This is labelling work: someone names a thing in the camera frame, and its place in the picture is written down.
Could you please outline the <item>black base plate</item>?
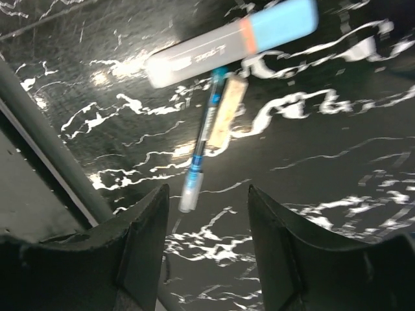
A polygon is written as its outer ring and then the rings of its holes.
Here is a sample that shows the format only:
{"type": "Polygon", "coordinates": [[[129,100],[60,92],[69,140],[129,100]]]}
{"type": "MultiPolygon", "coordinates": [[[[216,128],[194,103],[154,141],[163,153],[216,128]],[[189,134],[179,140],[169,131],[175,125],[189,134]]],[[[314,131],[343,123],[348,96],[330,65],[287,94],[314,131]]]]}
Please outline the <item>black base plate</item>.
{"type": "Polygon", "coordinates": [[[1,234],[28,242],[83,233],[113,216],[68,148],[1,61],[1,234]]]}

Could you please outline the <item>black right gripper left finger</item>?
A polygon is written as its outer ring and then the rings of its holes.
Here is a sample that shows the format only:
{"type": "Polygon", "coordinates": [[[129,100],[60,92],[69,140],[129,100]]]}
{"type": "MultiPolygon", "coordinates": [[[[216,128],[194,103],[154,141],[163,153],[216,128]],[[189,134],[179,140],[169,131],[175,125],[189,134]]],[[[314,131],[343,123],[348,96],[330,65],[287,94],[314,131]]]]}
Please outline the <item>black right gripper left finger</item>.
{"type": "Polygon", "coordinates": [[[66,239],[1,237],[2,310],[153,310],[169,217],[162,185],[66,239]]]}

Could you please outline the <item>blue clear pen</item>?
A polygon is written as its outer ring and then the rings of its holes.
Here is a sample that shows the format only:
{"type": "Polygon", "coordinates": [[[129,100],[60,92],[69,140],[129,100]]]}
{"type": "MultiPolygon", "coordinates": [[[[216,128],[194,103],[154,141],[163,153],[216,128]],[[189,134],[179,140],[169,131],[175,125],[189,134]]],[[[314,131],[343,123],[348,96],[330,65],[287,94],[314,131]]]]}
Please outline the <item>blue clear pen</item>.
{"type": "Polygon", "coordinates": [[[179,211],[182,213],[194,211],[197,205],[204,177],[202,172],[204,150],[211,133],[212,122],[215,119],[217,108],[220,104],[227,72],[227,68],[219,67],[214,69],[211,74],[211,93],[200,123],[200,131],[198,133],[195,149],[191,158],[191,164],[187,171],[182,189],[182,197],[178,206],[179,211]]]}

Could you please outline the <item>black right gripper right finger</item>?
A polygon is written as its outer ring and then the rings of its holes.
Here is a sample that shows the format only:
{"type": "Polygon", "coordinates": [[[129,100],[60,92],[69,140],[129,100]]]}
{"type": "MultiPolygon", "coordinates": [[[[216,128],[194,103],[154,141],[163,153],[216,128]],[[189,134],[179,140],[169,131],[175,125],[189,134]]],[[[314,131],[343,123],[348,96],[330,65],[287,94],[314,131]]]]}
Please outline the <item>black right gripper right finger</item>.
{"type": "Polygon", "coordinates": [[[266,310],[413,310],[414,238],[367,244],[250,186],[248,214],[266,310]]]}

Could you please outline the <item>black marble pattern mat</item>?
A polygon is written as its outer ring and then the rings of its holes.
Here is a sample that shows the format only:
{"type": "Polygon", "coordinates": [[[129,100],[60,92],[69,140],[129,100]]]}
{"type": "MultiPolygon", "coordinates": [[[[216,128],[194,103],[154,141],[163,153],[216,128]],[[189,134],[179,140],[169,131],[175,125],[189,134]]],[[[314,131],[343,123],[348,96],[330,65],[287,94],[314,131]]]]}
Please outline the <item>black marble pattern mat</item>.
{"type": "Polygon", "coordinates": [[[178,211],[210,77],[154,89],[145,61],[276,5],[1,2],[3,101],[41,114],[42,143],[63,149],[90,201],[119,214],[169,185],[163,274],[183,310],[264,309],[250,185],[362,242],[414,232],[413,1],[318,1],[314,33],[230,64],[246,94],[206,148],[196,210],[178,211]]]}

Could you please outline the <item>blue white highlighter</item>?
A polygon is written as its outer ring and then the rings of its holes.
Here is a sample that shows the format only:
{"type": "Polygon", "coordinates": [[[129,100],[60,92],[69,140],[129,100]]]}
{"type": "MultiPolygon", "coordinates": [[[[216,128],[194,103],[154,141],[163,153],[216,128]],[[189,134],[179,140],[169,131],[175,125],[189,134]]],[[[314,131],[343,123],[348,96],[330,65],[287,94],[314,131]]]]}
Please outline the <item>blue white highlighter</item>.
{"type": "Polygon", "coordinates": [[[153,88],[168,87],[303,38],[317,26],[316,1],[284,1],[151,55],[145,71],[153,88]]]}

